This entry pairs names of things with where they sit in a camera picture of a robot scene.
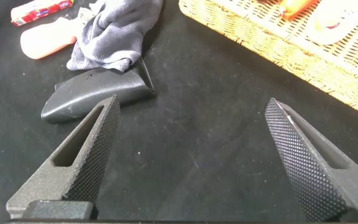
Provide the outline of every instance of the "gray towel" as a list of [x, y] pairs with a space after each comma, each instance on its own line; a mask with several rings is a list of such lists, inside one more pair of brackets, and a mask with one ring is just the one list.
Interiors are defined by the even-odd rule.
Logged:
[[124, 71], [141, 55], [145, 33], [156, 23], [162, 0], [98, 0], [92, 18], [77, 37], [70, 70], [115, 68]]

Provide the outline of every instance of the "red box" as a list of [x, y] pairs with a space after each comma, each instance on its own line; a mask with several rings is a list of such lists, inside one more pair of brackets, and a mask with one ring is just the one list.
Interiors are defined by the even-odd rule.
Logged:
[[74, 0], [34, 0], [11, 10], [12, 23], [21, 26], [73, 5]]

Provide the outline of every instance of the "black table surface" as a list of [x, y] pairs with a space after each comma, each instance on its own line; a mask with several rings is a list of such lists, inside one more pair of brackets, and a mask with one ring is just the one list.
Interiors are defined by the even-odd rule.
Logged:
[[[0, 223], [7, 200], [78, 122], [40, 119], [72, 47], [27, 58], [0, 0]], [[122, 108], [97, 206], [101, 219], [294, 221], [303, 214], [269, 134], [270, 98], [290, 105], [358, 163], [358, 111], [185, 17], [165, 1], [143, 56], [157, 97]]]

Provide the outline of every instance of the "black plastic piece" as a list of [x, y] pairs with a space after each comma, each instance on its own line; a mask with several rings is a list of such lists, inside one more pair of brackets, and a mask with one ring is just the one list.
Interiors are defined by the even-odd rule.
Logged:
[[125, 73], [98, 68], [55, 85], [41, 118], [64, 123], [86, 116], [101, 100], [117, 95], [121, 105], [154, 96], [154, 88], [142, 58]]

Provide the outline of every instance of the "wicker basket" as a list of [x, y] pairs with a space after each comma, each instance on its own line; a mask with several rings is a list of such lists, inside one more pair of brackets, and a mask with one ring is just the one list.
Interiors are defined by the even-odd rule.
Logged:
[[182, 13], [258, 53], [358, 110], [358, 26], [343, 40], [317, 45], [305, 28], [318, 3], [289, 22], [280, 0], [180, 0]]

